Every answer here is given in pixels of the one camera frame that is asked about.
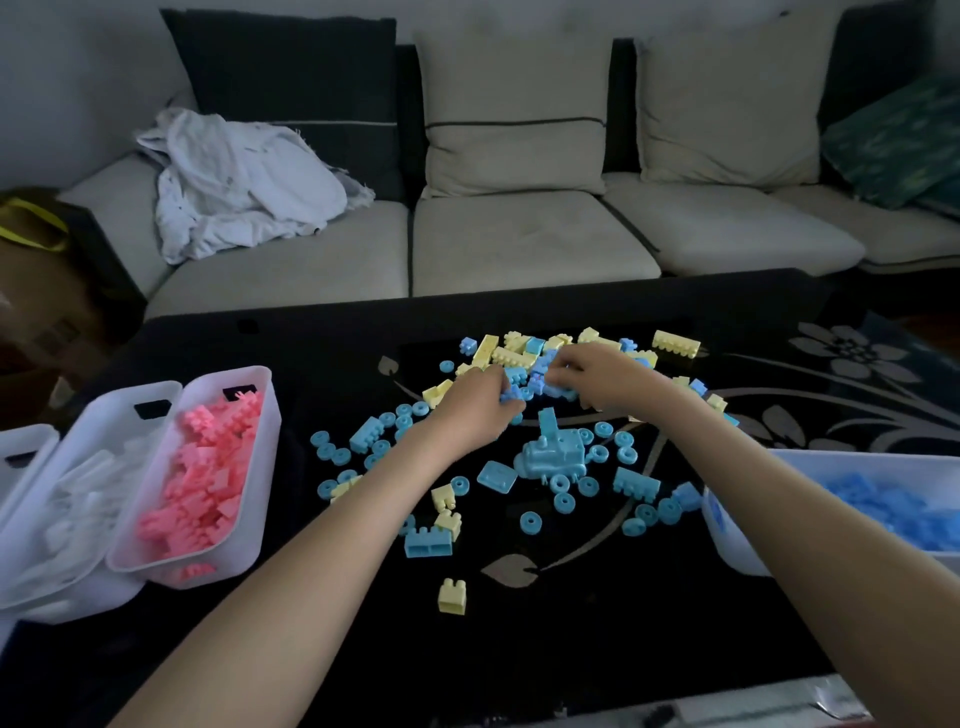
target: plastic storage box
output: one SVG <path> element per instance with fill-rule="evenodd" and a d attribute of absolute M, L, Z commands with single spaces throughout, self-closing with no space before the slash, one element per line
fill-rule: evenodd
<path fill-rule="evenodd" d="M 210 404 L 221 395 L 234 399 L 237 391 L 264 393 L 263 410 L 253 441 L 250 466 L 240 499 L 236 524 L 216 546 L 169 559 L 156 559 L 156 545 L 136 535 L 140 517 L 163 504 L 163 485 L 172 466 L 172 457 L 185 439 L 178 426 L 170 427 L 156 449 L 153 462 L 139 492 L 120 516 L 117 536 L 107 554 L 107 564 L 118 574 L 149 579 L 174 589 L 192 589 L 243 573 L 260 554 L 267 503 L 274 477 L 276 442 L 280 433 L 280 409 L 272 375 L 266 367 L 246 367 L 217 372 L 194 379 L 183 388 L 176 417 L 201 404 Z M 185 577 L 184 567 L 207 565 L 214 570 Z"/>
<path fill-rule="evenodd" d="M 142 578 L 110 571 L 101 554 L 86 572 L 47 594 L 4 600 L 4 593 L 25 569 L 48 557 L 42 531 L 48 525 L 48 501 L 60 477 L 102 449 L 123 452 L 124 443 L 132 438 L 155 433 L 150 445 L 155 449 L 159 431 L 170 422 L 181 390 L 175 381 L 144 384 L 108 392 L 86 407 L 0 529 L 0 610 L 4 616 L 58 624 L 119 607 L 140 591 Z M 140 467 L 146 469 L 150 461 L 148 450 Z M 132 479 L 131 494 L 141 479 L 142 475 Z"/>
<path fill-rule="evenodd" d="M 960 509 L 960 457 L 798 449 L 771 449 L 770 452 L 817 482 L 860 473 L 879 485 L 897 485 L 915 493 L 926 500 L 930 508 Z M 701 508 L 717 553 L 727 564 L 751 576 L 770 576 L 743 531 L 709 488 L 704 489 Z M 927 553 L 960 575 L 960 553 Z"/>

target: white towel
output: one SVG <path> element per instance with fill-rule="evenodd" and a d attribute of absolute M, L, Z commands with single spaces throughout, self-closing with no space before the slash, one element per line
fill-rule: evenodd
<path fill-rule="evenodd" d="M 373 202 L 372 190 L 331 170 L 287 127 L 164 109 L 136 141 L 168 165 L 156 183 L 156 224 L 171 264 L 311 235 Z"/>

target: wall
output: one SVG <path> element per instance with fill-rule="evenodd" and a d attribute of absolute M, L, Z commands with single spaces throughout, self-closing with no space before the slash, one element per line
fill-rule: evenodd
<path fill-rule="evenodd" d="M 132 131 L 188 87 L 161 6 L 390 16 L 403 42 L 417 29 L 466 27 L 649 37 L 756 22 L 803 1 L 0 0 L 0 189 L 81 179 L 130 149 Z M 960 11 L 960 0 L 941 2 Z"/>

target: dark gray throw pillow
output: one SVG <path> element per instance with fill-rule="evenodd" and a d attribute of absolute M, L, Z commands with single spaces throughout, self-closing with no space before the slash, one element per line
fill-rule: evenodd
<path fill-rule="evenodd" d="M 201 113 L 296 129 L 379 200 L 404 201 L 396 21 L 161 10 Z"/>

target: black glass table top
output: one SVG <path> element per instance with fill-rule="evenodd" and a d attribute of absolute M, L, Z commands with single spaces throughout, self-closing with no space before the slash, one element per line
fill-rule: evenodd
<path fill-rule="evenodd" d="M 446 378 L 438 365 L 464 360 L 465 336 L 588 326 L 642 349 L 658 328 L 703 342 L 693 360 L 659 352 L 658 370 L 701 379 L 768 447 L 960 454 L 960 365 L 798 271 L 161 318 L 83 397 L 270 367 L 283 426 L 262 563 L 326 507 L 317 485 L 342 469 L 316 457 L 312 432 L 345 445 L 368 416 Z M 624 537 L 615 457 L 590 466 L 601 493 L 568 516 L 536 481 L 507 496 L 478 485 L 484 463 L 509 464 L 536 437 L 544 406 L 562 424 L 599 419 L 536 398 L 523 425 L 444 474 L 472 482 L 454 555 L 407 559 L 397 539 L 305 725 L 521 722 L 833 671 L 774 580 L 721 561 L 699 513 Z M 635 470 L 664 488 L 702 484 L 653 427 L 633 433 Z M 346 467 L 363 471 L 355 455 Z M 536 537 L 519 529 L 527 510 L 543 518 Z M 429 497 L 415 514 L 433 521 Z M 4 725 L 106 724 L 240 578 L 186 592 L 148 584 L 106 614 L 21 624 L 0 663 Z M 467 581 L 465 617 L 438 612 L 444 578 Z"/>

